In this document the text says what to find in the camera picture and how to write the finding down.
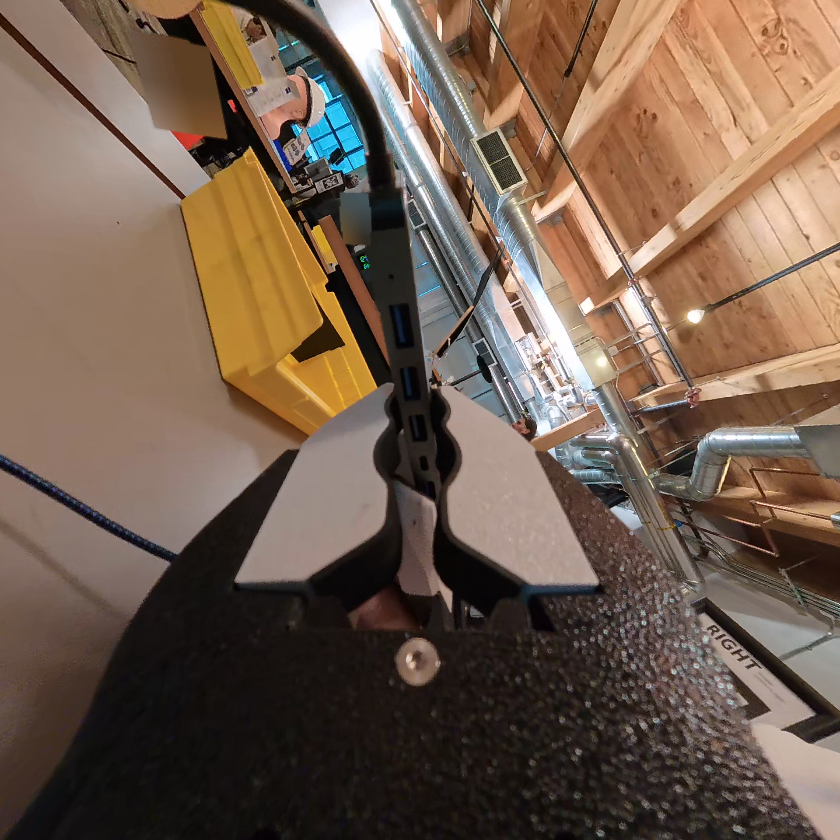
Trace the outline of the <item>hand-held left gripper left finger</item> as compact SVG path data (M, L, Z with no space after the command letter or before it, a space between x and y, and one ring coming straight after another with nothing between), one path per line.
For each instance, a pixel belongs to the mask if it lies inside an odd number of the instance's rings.
M237 587L358 606L402 561L394 476L401 456L392 384L303 443L236 577Z

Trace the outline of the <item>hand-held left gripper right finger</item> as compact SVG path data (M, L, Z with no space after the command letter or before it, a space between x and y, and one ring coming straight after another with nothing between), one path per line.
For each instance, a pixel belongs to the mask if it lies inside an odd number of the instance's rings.
M536 449L452 387L436 390L434 411L442 582L484 615L502 600L595 593L599 578Z

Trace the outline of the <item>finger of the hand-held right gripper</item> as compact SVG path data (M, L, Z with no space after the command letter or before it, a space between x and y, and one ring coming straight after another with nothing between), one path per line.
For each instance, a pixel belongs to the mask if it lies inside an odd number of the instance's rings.
M395 498L402 531L402 560L396 579L407 595L435 595L435 504L411 487L395 487Z

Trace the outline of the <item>yellow plastic bin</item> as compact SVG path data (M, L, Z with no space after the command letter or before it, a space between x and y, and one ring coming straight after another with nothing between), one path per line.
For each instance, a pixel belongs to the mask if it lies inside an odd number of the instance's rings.
M252 150L182 200L223 380L304 434L375 389L328 278ZM291 352L327 316L344 346Z
M261 86L265 80L244 35L244 26L253 16L218 1L202 1L199 14L237 84L243 89Z

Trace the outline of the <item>person's right hand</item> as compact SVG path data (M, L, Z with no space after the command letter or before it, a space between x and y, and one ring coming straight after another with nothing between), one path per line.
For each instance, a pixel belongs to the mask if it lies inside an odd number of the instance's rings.
M423 628L406 594L397 583L387 585L349 613L357 631L407 631Z

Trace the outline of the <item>black bin divider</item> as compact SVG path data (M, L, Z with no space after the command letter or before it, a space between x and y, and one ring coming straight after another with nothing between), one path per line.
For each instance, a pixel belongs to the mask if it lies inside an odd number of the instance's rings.
M302 363L316 358L321 354L340 349L343 346L344 341L340 333L333 326L329 318L327 316L323 316L322 325L304 339L297 348L291 352L291 356L296 362Z

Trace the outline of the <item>silver pipe bundle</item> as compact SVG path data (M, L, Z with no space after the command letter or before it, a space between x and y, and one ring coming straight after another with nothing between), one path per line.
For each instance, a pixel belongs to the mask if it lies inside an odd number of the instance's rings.
M794 426L722 427L696 449L690 476L650 475L629 438L619 433L583 434L570 446L582 464L612 468L651 538L654 552L675 572L680 586L699 596L703 579L669 514L664 496L708 501L723 486L731 457L808 459L825 478L839 477L839 407L832 406Z

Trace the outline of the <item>black ceiling pipe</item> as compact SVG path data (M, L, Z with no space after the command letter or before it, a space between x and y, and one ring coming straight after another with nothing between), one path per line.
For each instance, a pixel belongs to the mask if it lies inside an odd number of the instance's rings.
M536 98L535 94L533 93L530 85L528 83L527 78L523 74L522 70L520 69L519 64L515 60L511 50L508 47L507 42L505 41L504 37L502 36L501 30L495 23L490 11L485 6L484 2L477 1L480 11L486 17L491 32L497 37L497 44L503 51L504 55L508 58L511 68L516 74L516 77L523 85L525 92L528 95L528 98L532 102L537 114L542 121L542 124L545 128L546 133L551 138L552 142L554 143L556 150L563 161L564 166L569 170L574 183L578 187L579 192L583 195L583 198L587 204L587 206L592 211L595 221L598 223L599 227L601 228L604 236L607 239L609 246L611 246L612 251L617 257L620 266L621 272L624 274L626 279L626 289L628 291L632 291L635 295L635 298L639 305L641 306L644 314L647 316L648 323L651 329L654 332L654 337L659 341L662 350L668 356L669 362L675 368L675 372L679 375L681 381L686 384L686 389L688 394L697 391L695 388L695 383L693 382L691 376L688 374L685 366L682 364L681 360L678 357L676 350L674 349L672 343L670 342L669 336L665 328L663 327L661 321L659 320L655 310L650 304L650 300L643 294L642 288L639 285L638 278L636 277L635 273L633 272L629 262L625 258L622 250L619 248L618 243L613 235L612 230L609 228L606 220L604 219L599 207L595 203L595 200L588 190L587 186L585 185L582 175L579 173L577 167L573 163L571 159L570 153L565 149L563 142L560 136L557 134L556 130L553 128L551 123L550 116L544 111L541 103Z

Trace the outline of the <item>white vent grille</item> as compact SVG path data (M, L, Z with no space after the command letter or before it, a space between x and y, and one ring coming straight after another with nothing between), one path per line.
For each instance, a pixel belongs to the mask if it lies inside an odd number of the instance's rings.
M520 191L528 183L504 133L500 129L487 131L470 140L479 163L482 164L496 192L506 195Z

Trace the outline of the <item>large grid window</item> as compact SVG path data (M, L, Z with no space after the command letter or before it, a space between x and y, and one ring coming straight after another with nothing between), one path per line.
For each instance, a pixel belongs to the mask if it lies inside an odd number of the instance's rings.
M299 39L278 29L276 40L280 61L287 72L304 69L320 87L326 100L324 117L312 129L308 129L311 140L306 150L308 162L327 159L333 170L345 175L355 172L362 177L366 170L361 129L339 83Z

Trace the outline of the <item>mannequin head white helmet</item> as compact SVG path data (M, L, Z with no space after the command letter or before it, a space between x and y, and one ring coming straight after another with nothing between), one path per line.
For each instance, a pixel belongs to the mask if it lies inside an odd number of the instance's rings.
M284 84L289 89L285 101L260 117L266 135L272 141L280 138L288 123L295 123L304 129L319 123L326 109L323 89L302 66L295 69Z

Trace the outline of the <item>silver ventilation duct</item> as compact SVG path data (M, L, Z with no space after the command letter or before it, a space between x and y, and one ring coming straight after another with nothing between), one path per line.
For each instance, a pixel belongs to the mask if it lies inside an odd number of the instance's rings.
M433 31L419 2L382 2L381 5L420 87L427 94L507 247L533 320L539 325L543 337L550 341L565 368L572 373L576 384L583 391L593 393L595 404L602 407L601 394L586 373L564 322L549 297L549 291L567 291L568 288L544 247L530 212L519 205L519 193L499 194L493 185L473 143L486 133L484 124L461 85L442 42Z

